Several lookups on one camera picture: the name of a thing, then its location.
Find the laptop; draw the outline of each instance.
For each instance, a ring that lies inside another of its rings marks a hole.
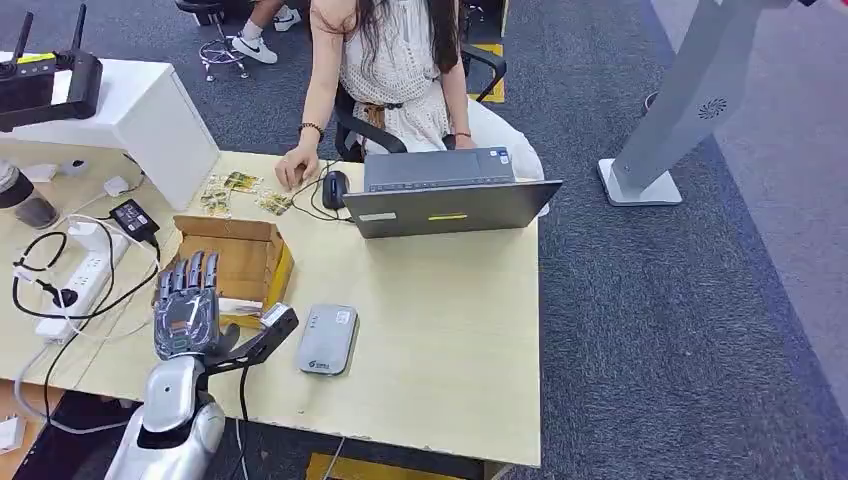
[[[365,157],[366,192],[512,182],[515,174],[504,147]]]
[[[348,193],[344,202],[365,238],[499,230],[529,225],[561,186],[547,180],[413,188]]]

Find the black cable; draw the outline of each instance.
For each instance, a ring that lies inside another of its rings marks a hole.
[[[316,220],[321,220],[322,222],[348,222],[348,223],[353,223],[353,219],[351,219],[350,217],[339,218],[339,212],[338,211],[336,211],[336,216],[332,216],[329,213],[321,210],[320,208],[318,208],[318,206],[315,205],[315,195],[318,193],[318,189],[320,188],[319,183],[321,181],[323,181],[324,178],[327,176],[327,174],[330,172],[330,167],[332,167],[333,165],[335,165],[337,163],[339,163],[339,160],[327,163],[321,169],[320,173],[318,174],[317,179],[307,183],[306,185],[301,187],[300,190],[294,192],[294,194],[292,194],[292,196],[291,196],[292,208],[294,208],[295,210],[297,210],[299,212],[303,212],[303,213],[309,215],[310,217],[312,217]],[[314,213],[310,212],[309,210],[306,210],[305,208],[301,208],[296,203],[294,203],[295,197],[297,197],[300,193],[302,193],[304,190],[306,190],[307,188],[309,188],[313,185],[315,186],[315,189],[312,191],[312,196],[309,199],[309,203],[312,205],[312,208],[315,209],[316,212],[318,212],[321,215],[324,215],[323,217],[319,217],[318,215],[315,215]]]
[[[24,260],[30,254],[30,252],[32,252],[32,249],[35,248],[36,245],[41,243],[42,240],[48,239],[50,237],[62,237],[62,243],[59,245],[58,250],[56,250],[56,254],[53,255],[53,258],[49,262],[47,262],[47,266],[45,266],[44,268],[36,268],[25,264]],[[15,267],[21,267],[23,269],[29,270],[30,272],[45,272],[48,268],[53,268],[53,265],[55,265],[56,262],[59,261],[59,257],[62,256],[62,253],[64,253],[65,251],[65,246],[67,245],[68,234],[65,232],[49,232],[43,235],[39,235],[38,237],[36,237],[35,240],[32,241],[32,243],[27,246],[26,249],[24,249],[24,252],[21,254],[21,258],[17,262],[12,262],[12,265]]]
[[[239,401],[241,402],[241,416],[244,419],[242,422],[241,428],[241,455],[236,459],[235,467],[233,467],[233,471],[230,472],[230,480],[233,480],[236,477],[236,472],[238,471],[239,465],[241,465],[241,459],[244,458],[244,452],[247,450],[245,445],[247,445],[247,402],[244,399],[244,382],[247,380],[247,369],[250,368],[250,365],[244,367],[244,370],[241,371],[241,381],[239,382]]]
[[[159,261],[161,255],[162,255],[162,252],[159,250],[158,243],[153,244],[153,247],[156,249],[156,260]],[[112,310],[113,308],[115,308],[116,306],[118,306],[121,302],[123,302],[124,300],[129,298],[131,295],[135,294],[137,291],[141,290],[145,285],[150,283],[151,280],[156,278],[156,276],[158,274],[159,274],[159,267],[156,267],[156,268],[153,269],[153,273],[151,273],[149,276],[147,276],[144,280],[142,280],[135,287],[131,288],[126,293],[121,295],[117,300],[115,300],[114,302],[110,303],[109,305],[103,307],[102,310],[98,308],[94,312],[92,312],[88,315],[70,315],[68,318],[71,319],[71,320],[91,320],[94,317],[98,317],[100,315],[103,315],[104,313],[106,313],[106,312]],[[38,318],[57,318],[57,319],[65,318],[64,315],[48,315],[48,314],[45,314],[45,313],[34,312],[34,311],[24,307],[23,305],[21,305],[20,299],[18,298],[18,283],[19,283],[18,277],[15,277],[15,278],[12,279],[12,303],[15,305],[15,307],[17,307],[18,310],[20,310],[20,311],[22,311],[22,312],[24,312],[28,315],[32,315],[33,317],[38,317]]]
[[[103,296],[103,298],[100,300],[100,303],[98,303],[97,306],[94,307],[95,311],[103,306],[103,304],[106,302],[106,299],[109,298],[109,295],[112,294],[112,290],[114,290],[114,288],[115,288],[115,244],[112,241],[112,234],[109,233],[109,230],[107,230],[106,227],[103,226],[100,223],[98,223],[97,225],[100,228],[102,228],[104,232],[106,232],[106,238],[109,239],[109,270],[110,270],[110,276],[109,276],[109,288],[106,289],[106,295]],[[85,330],[85,327],[88,326],[88,323],[90,321],[91,321],[91,319],[88,319],[85,322],[83,322],[83,324],[80,326],[80,331]],[[74,334],[71,336],[71,338],[69,338],[68,341],[65,342],[65,344],[62,346],[62,349],[59,350],[59,353],[56,355],[56,358],[54,358],[53,362],[50,364],[50,368],[47,369],[47,375],[44,376],[44,384],[42,385],[42,387],[43,387],[42,393],[44,394],[44,415],[47,418],[47,425],[50,425],[50,400],[47,398],[47,386],[50,384],[50,375],[53,373],[53,369],[56,367],[56,364],[59,362],[59,357],[61,357],[62,354],[65,353],[65,350],[67,350],[68,347],[71,346],[71,343],[73,343],[74,340],[76,340],[76,338],[78,336],[79,336],[79,334],[77,332],[74,332]]]

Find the power adapter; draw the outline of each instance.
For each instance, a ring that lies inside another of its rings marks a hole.
[[[127,235],[136,241],[155,242],[159,225],[141,208],[135,200],[129,199],[109,211],[111,217]]]

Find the black mouse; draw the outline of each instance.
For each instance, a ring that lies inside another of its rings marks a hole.
[[[321,201],[324,204],[324,208],[330,210],[344,208],[344,199],[342,199],[342,196],[347,193],[347,189],[350,187],[350,181],[348,181],[347,175],[333,170],[324,177],[323,186],[324,192],[321,195]]]

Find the plug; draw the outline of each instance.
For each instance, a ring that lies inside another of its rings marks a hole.
[[[0,454],[21,448],[25,431],[26,421],[21,417],[6,417],[0,422]]]
[[[106,190],[110,197],[120,197],[129,189],[130,184],[121,177],[112,177],[103,184],[103,190]]]

